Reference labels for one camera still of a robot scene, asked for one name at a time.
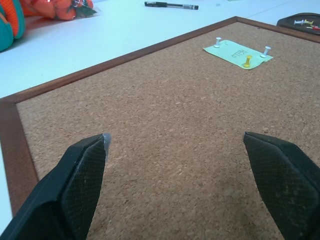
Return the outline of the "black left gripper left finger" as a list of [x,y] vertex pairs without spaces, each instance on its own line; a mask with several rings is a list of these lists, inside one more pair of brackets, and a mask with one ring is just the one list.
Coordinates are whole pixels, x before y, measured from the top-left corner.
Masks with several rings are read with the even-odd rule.
[[86,240],[100,197],[111,134],[71,145],[34,187],[0,240]]

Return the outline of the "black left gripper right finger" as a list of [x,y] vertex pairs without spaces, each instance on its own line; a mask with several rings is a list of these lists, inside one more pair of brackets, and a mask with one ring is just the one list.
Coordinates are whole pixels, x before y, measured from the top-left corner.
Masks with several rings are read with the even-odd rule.
[[259,194],[285,240],[320,240],[320,167],[294,143],[243,136]]

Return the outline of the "green paper note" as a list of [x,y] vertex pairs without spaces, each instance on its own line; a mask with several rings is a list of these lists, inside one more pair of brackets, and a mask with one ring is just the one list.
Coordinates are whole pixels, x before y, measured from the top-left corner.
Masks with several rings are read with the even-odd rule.
[[[220,48],[215,48],[214,45],[212,45],[204,47],[203,50],[245,70],[254,69],[260,66],[262,63],[268,62],[274,58],[273,56],[269,55],[269,53],[267,58],[262,58],[260,55],[263,52],[259,52],[255,49],[238,44],[231,40],[221,40]],[[243,67],[247,55],[252,56],[249,68]]]

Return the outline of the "wood framed cork board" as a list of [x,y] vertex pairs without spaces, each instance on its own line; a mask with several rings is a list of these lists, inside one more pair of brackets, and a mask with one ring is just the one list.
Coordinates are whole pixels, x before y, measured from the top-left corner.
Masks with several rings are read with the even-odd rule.
[[[273,59],[243,69],[204,51],[216,37]],[[246,131],[320,166],[320,36],[232,17],[0,98],[14,213],[70,145],[111,133],[88,240],[284,240]]]

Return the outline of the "dark brown tray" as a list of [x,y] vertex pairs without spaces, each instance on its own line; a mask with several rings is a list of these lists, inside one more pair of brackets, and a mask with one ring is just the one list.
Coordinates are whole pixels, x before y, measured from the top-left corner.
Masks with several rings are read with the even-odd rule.
[[282,18],[278,20],[276,24],[278,27],[283,27],[283,28],[287,28],[287,29],[291,29],[291,30],[295,30],[303,33],[320,36],[320,31],[307,28],[307,27],[310,27],[310,25],[308,24],[294,25],[294,20],[298,20],[298,21],[307,20],[310,22],[313,21],[313,26],[320,27],[320,14],[311,13],[311,12],[298,13],[298,14],[294,14],[294,15]]

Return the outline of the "teal dinosaur backpack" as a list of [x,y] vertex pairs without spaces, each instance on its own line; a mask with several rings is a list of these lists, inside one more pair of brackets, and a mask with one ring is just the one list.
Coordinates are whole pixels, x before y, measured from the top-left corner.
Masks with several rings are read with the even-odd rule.
[[25,33],[25,17],[20,0],[0,0],[0,52]]

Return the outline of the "bag of orange fruits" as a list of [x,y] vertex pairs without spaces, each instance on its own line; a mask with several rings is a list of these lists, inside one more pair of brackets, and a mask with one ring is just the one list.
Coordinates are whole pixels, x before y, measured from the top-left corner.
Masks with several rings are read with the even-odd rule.
[[26,17],[71,21],[94,16],[92,0],[19,0]]

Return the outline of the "black pen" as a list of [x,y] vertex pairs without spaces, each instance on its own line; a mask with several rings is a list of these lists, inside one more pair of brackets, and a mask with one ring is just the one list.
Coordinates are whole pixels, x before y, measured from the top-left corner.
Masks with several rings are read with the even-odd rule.
[[176,9],[186,9],[186,10],[198,10],[198,5],[192,4],[176,4],[176,3],[167,3],[167,2],[159,2],[159,1],[145,1],[144,5],[146,7],[154,7],[154,8],[176,8]]

